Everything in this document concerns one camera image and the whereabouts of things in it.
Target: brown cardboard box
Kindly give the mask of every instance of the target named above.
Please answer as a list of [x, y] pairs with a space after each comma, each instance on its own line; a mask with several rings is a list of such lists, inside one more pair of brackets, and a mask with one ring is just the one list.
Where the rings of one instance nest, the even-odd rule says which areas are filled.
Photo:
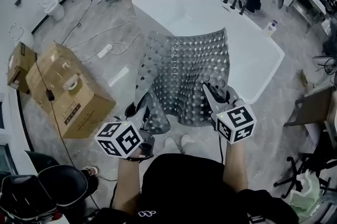
[[[102, 89], [90, 77], [81, 74], [74, 90], [64, 92], [53, 108], [62, 137], [81, 139], [91, 135], [114, 107], [114, 101], [102, 96]], [[55, 128], [53, 111], [49, 113]]]
[[[78, 76], [77, 85], [72, 90], [65, 90], [64, 84], [74, 75]], [[32, 97], [57, 128], [43, 82], [53, 92], [53, 108], [64, 138], [89, 137], [115, 105], [110, 95], [92, 79], [76, 55], [59, 44], [52, 44], [37, 60], [26, 80]]]
[[14, 48], [8, 60], [7, 84], [20, 92], [28, 93], [26, 75], [36, 61], [36, 53], [22, 42]]
[[72, 50], [56, 43], [53, 43], [48, 51], [38, 58], [36, 64], [27, 74], [27, 84], [33, 99], [46, 113], [50, 113], [52, 107], [47, 99], [44, 83], [53, 91], [55, 99], [58, 99], [64, 93], [63, 84], [74, 74], [81, 74], [84, 69]]

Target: gray tile floor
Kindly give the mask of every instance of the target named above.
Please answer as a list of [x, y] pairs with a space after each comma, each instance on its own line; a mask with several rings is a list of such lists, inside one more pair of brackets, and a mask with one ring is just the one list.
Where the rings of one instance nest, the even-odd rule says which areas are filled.
[[[35, 33], [35, 51], [41, 53], [53, 41], [61, 42], [88, 8], [89, 3], [90, 0], [68, 0], [64, 4], [65, 17], [58, 23], [49, 18]], [[266, 189], [279, 196], [284, 187], [274, 189], [273, 182], [286, 174], [289, 168], [286, 157], [289, 155], [296, 157], [299, 151], [313, 151], [313, 144], [303, 128], [283, 128], [283, 123], [288, 119], [294, 101], [305, 91], [298, 78], [300, 70], [304, 70], [310, 81], [315, 82], [320, 78], [320, 73], [314, 72], [311, 57], [321, 54], [322, 40], [318, 37], [319, 30], [314, 29], [306, 33], [306, 24], [296, 13], [291, 9], [287, 12], [285, 7], [277, 9], [272, 0], [262, 0], [261, 10], [248, 15], [262, 28], [269, 21], [277, 20], [279, 24], [273, 39], [285, 52], [275, 76], [258, 101], [252, 105], [257, 117], [257, 127], [255, 136], [245, 141], [250, 188]], [[82, 26], [72, 32], [65, 45], [72, 47], [98, 32], [122, 24], [133, 17], [135, 13], [131, 0], [120, 0], [111, 5], [102, 0], [94, 0], [81, 20]], [[81, 57], [85, 60], [108, 43], [130, 43], [139, 31], [137, 20], [133, 20], [100, 34], [74, 50], [80, 50]], [[117, 45], [120, 50], [125, 47], [122, 44]], [[140, 34], [130, 49], [121, 55], [110, 53], [102, 60], [94, 56], [83, 62], [98, 83], [117, 100], [117, 107], [110, 114], [110, 118], [122, 114], [133, 101], [135, 77], [144, 45], [145, 39]], [[125, 66], [129, 69], [128, 74], [113, 87], [109, 87], [108, 82]], [[46, 114], [33, 99], [26, 95], [22, 95], [22, 98], [27, 128], [36, 151], [52, 155], [60, 163], [69, 163], [61, 141]], [[170, 117], [170, 121], [172, 123], [170, 132], [156, 137], [156, 154], [163, 147], [166, 137], [173, 137], [178, 142], [183, 134], [189, 133], [203, 144], [214, 160], [220, 160], [217, 134], [210, 127], [188, 128], [179, 125], [173, 117]], [[93, 137], [85, 140], [66, 140], [66, 145], [79, 168], [97, 165], [102, 176], [109, 179], [116, 178], [118, 160], [107, 157], [93, 141]], [[141, 164], [141, 173], [144, 173], [147, 165], [146, 161]], [[98, 192], [94, 195], [101, 207], [108, 206], [113, 187], [114, 183], [101, 181]]]

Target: gray perforated panel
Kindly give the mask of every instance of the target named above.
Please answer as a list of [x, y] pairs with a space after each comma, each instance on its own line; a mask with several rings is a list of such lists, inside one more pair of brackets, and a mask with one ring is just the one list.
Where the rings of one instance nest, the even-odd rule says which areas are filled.
[[226, 30], [200, 36], [163, 36], [151, 32], [138, 71], [135, 105], [148, 92], [150, 117], [145, 129], [153, 134], [170, 129], [165, 114], [189, 126], [211, 124], [212, 110], [203, 83], [226, 98], [230, 60]]

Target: bottle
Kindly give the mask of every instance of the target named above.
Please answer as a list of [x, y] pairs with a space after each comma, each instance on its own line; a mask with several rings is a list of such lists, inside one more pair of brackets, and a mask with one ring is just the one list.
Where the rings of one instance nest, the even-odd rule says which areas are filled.
[[273, 20], [272, 22], [268, 23], [267, 27], [264, 29], [267, 36], [272, 36], [272, 34], [276, 31], [276, 24], [277, 24], [276, 20]]

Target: power strip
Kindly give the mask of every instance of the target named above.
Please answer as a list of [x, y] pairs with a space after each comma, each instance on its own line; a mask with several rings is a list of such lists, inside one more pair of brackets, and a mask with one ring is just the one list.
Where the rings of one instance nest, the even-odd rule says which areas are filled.
[[111, 44], [107, 44], [98, 54], [98, 58], [102, 59], [104, 56], [106, 56], [108, 54], [108, 52], [112, 49], [112, 45]]

